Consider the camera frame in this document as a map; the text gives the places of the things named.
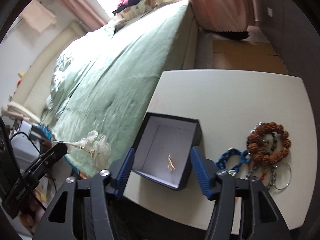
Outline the person's left hand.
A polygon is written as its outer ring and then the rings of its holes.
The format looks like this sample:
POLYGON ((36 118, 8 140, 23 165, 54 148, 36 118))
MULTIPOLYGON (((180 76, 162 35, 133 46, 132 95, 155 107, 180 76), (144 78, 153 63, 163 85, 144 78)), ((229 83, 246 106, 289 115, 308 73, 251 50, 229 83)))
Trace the person's left hand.
POLYGON ((20 223, 33 235, 39 223, 39 215, 41 208, 39 204, 32 200, 30 202, 29 210, 19 214, 20 223))

